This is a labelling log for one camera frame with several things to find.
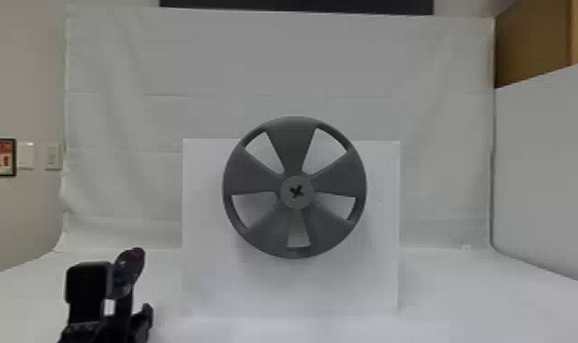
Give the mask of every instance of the electrical outlet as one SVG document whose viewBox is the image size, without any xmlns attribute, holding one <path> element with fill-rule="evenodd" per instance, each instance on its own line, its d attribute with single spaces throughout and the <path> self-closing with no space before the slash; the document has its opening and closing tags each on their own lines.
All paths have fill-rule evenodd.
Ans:
<svg viewBox="0 0 578 343">
<path fill-rule="evenodd" d="M 61 171 L 63 159 L 61 154 L 61 144 L 48 143 L 46 145 L 46 167 L 48 171 Z"/>
</svg>

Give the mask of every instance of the white cloth backdrop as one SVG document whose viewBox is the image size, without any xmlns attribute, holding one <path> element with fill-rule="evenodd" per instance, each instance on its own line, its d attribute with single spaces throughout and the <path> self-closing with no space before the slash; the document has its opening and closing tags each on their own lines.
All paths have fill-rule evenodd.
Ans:
<svg viewBox="0 0 578 343">
<path fill-rule="evenodd" d="M 58 249 L 179 246 L 181 139 L 283 115 L 401 140 L 403 243 L 483 244 L 492 47 L 491 19 L 69 7 Z"/>
</svg>

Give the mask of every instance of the cardboard box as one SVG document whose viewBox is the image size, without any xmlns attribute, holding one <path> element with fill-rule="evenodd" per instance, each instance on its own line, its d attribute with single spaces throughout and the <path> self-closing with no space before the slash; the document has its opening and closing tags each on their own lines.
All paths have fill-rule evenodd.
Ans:
<svg viewBox="0 0 578 343">
<path fill-rule="evenodd" d="M 496 87 L 578 63 L 578 0 L 523 0 L 496 19 Z"/>
</svg>

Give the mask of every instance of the light switch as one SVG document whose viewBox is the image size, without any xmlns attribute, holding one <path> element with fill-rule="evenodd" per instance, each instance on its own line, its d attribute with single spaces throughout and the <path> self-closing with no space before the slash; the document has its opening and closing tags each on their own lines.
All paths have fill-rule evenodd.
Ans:
<svg viewBox="0 0 578 343">
<path fill-rule="evenodd" d="M 48 171 L 61 171 L 63 164 L 61 144 L 48 143 L 46 145 L 46 169 Z"/>
<path fill-rule="evenodd" d="M 31 141 L 19 141 L 16 145 L 16 167 L 33 170 L 36 167 L 36 145 Z"/>
</svg>

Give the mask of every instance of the white board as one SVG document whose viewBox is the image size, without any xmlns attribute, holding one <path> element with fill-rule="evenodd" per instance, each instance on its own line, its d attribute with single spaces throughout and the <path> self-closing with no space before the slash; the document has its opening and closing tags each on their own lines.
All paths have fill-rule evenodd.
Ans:
<svg viewBox="0 0 578 343">
<path fill-rule="evenodd" d="M 222 202 L 237 140 L 185 140 L 182 303 L 196 317 L 393 315 L 399 257 L 399 144 L 355 141 L 366 167 L 366 209 L 341 244 L 286 260 L 244 241 Z"/>
<path fill-rule="evenodd" d="M 578 279 L 578 65 L 497 91 L 493 243 Z"/>
</svg>

